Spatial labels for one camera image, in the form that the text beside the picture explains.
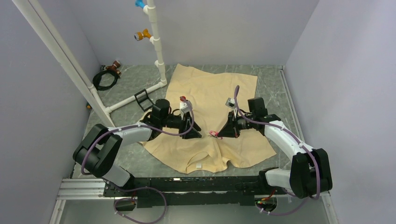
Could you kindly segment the cream yellow t-shirt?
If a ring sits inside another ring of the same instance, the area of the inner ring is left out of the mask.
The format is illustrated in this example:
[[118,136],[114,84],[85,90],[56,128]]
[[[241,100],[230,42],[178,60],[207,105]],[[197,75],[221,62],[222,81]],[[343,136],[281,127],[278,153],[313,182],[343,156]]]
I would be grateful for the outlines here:
[[178,64],[172,74],[166,99],[173,109],[179,107],[180,97],[192,103],[195,123],[202,129],[202,137],[184,140],[177,130],[165,128],[154,140],[143,147],[172,169],[189,174],[198,170],[212,173],[227,169],[228,163],[237,168],[254,166],[276,154],[266,137],[254,129],[244,130],[238,138],[217,139],[209,135],[218,132],[230,112],[226,106],[238,86],[238,105],[248,109],[248,100],[254,98],[257,77],[240,73],[212,74]]

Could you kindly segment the pink flower smiley brooch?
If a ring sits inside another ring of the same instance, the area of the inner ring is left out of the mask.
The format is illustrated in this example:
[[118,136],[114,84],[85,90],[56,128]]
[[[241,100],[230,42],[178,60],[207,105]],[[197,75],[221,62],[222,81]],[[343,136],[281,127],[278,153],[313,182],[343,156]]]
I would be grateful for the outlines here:
[[208,133],[209,133],[209,136],[211,136],[211,137],[214,137],[216,139],[222,139],[222,137],[218,136],[219,133],[216,131],[209,131]]

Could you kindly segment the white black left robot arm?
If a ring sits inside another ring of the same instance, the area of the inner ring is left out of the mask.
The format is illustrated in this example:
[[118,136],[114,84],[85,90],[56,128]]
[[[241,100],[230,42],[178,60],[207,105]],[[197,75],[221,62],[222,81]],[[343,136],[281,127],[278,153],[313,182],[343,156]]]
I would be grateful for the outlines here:
[[192,104],[184,97],[180,99],[179,115],[171,111],[168,100],[158,99],[151,111],[133,125],[109,128],[96,124],[72,156],[81,165],[81,173],[112,182],[122,196],[130,195],[135,187],[134,176],[115,164],[121,147],[154,140],[161,133],[166,133],[165,127],[177,129],[175,135],[185,140],[202,137],[201,128],[194,120]]

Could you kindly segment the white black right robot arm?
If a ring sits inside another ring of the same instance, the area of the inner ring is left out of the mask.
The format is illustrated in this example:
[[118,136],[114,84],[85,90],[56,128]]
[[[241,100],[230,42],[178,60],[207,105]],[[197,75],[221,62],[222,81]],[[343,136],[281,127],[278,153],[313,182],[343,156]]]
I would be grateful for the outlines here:
[[298,198],[317,198],[320,193],[332,189],[332,176],[327,152],[314,149],[291,132],[275,114],[269,114],[263,98],[251,98],[249,111],[236,106],[229,98],[226,106],[226,124],[218,132],[218,137],[238,138],[243,130],[254,129],[274,142],[291,161],[289,170],[267,168],[259,172],[257,187],[264,194],[274,188],[290,190]]

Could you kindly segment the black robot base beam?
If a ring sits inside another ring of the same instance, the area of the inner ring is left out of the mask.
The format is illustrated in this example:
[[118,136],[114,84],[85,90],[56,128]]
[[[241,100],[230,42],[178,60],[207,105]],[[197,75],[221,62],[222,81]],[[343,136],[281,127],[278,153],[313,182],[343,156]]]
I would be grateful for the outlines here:
[[131,185],[116,189],[110,183],[105,197],[132,197],[138,208],[172,205],[238,204],[254,206],[261,198],[284,195],[260,176],[136,177]]

